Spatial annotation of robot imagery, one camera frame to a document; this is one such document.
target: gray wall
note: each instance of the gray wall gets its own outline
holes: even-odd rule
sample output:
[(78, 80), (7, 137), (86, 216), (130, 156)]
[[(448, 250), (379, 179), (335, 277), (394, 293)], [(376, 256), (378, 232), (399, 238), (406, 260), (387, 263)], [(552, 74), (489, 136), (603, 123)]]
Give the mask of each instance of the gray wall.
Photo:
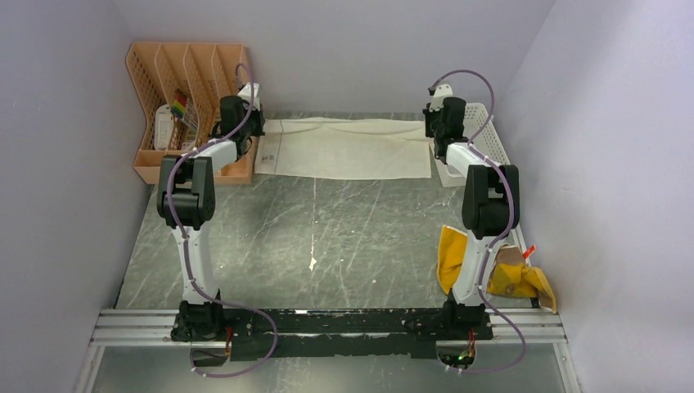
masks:
[(694, 2), (560, 1), (496, 124), (586, 392), (692, 391)]
[(0, 8), (0, 390), (71, 391), (146, 201), (131, 38), (110, 0)]
[[(503, 93), (554, 0), (115, 0), (137, 39), (249, 46), (273, 110), (420, 111), (454, 68)], [(485, 102), (474, 77), (453, 80)]]

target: orange desk organizer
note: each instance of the orange desk organizer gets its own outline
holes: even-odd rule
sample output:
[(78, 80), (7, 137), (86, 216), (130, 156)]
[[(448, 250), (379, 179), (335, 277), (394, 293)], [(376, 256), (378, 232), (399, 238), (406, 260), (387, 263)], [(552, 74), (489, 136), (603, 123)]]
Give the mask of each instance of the orange desk organizer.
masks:
[[(126, 57), (126, 66), (145, 113), (146, 127), (133, 168), (148, 184), (159, 182), (161, 159), (167, 154), (183, 154), (185, 127), (174, 128), (166, 150), (154, 148), (156, 110), (173, 105), (176, 90), (192, 99), (198, 120), (195, 146), (207, 142), (219, 113), (219, 98), (238, 93), (248, 82), (238, 63), (248, 66), (246, 48), (229, 43), (134, 43)], [(239, 161), (214, 174), (217, 184), (249, 184), (254, 170), (258, 140)]]

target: white cloth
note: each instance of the white cloth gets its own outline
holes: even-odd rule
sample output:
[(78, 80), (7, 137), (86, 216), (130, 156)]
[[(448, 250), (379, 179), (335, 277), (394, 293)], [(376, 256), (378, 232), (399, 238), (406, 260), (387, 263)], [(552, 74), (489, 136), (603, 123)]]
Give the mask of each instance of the white cloth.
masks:
[(423, 121), (268, 120), (255, 172), (337, 180), (430, 178)]

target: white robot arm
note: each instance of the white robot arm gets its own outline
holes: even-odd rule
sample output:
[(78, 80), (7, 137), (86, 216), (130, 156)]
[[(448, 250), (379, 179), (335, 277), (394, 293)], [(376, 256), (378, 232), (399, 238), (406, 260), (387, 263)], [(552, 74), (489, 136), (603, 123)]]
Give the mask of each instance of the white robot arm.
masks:
[[(212, 219), (215, 208), (214, 173), (224, 166), (236, 162), (249, 147), (252, 136), (263, 135), (264, 118), (259, 99), (259, 85), (254, 86), (254, 99), (250, 100), (250, 84), (247, 84), (236, 96), (223, 97), (220, 100), (221, 120), (214, 126), (213, 136), (223, 138), (235, 129), (244, 114), (249, 102), (253, 102), (253, 111), (244, 126), (228, 140), (214, 144), (187, 160), (176, 175), (176, 184), (190, 182), (190, 188), (174, 187), (173, 199), (176, 211), (186, 229), (188, 239), (188, 257), (192, 276), (204, 293), (219, 295), (219, 286), (214, 280), (212, 260), (210, 258), (210, 226), (204, 224)], [(171, 217), (169, 202), (166, 196), (166, 185), (169, 175), (179, 156), (166, 156), (162, 160), (157, 210), (172, 230), (178, 247), (183, 276), (187, 276), (183, 235), (176, 228)], [(208, 302), (198, 293), (191, 283), (183, 280), (183, 301), (188, 305), (203, 305)]]
[[(465, 101), (453, 96), (450, 85), (441, 84), (432, 91), (431, 102), (424, 114), (426, 136), (434, 139), (436, 158), (466, 176), (462, 222), (466, 228), (467, 246), (461, 272), (449, 297), (459, 305), (476, 307), (484, 304), (477, 289), (482, 287), (485, 290), (489, 282), (493, 262), (502, 245), (502, 242), (493, 244), (492, 240), (508, 225), (509, 205), (498, 174), (488, 161), (471, 150), (469, 141), (463, 136), (465, 106)], [(514, 228), (520, 216), (518, 169), (514, 165), (491, 162), (501, 169), (510, 183)], [(488, 269), (482, 271), (486, 251), (489, 251)]]

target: table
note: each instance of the table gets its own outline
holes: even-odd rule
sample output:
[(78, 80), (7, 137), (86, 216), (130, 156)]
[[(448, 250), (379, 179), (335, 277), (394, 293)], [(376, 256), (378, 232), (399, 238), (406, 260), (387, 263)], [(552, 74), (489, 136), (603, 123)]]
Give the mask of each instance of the table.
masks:
[[(416, 119), (406, 114), (275, 117), (315, 115)], [(441, 306), (445, 295), (436, 279), (436, 250), (442, 225), (462, 228), (463, 193), (441, 186), (433, 161), (432, 174), (384, 181), (256, 174), (250, 186), (217, 187), (210, 250), (222, 298), (259, 308)], [(116, 308), (177, 309), (182, 292), (177, 248), (152, 197)], [(530, 307), (526, 299), (492, 297), (492, 302)], [(370, 356), (271, 359), (228, 380), (188, 372), (187, 348), (113, 346), (101, 352), (94, 391), (565, 391), (556, 345), (530, 344), (521, 364), (491, 375), (458, 376), (435, 360)], [(487, 344), (477, 364), (504, 364), (519, 350), (518, 344)]]

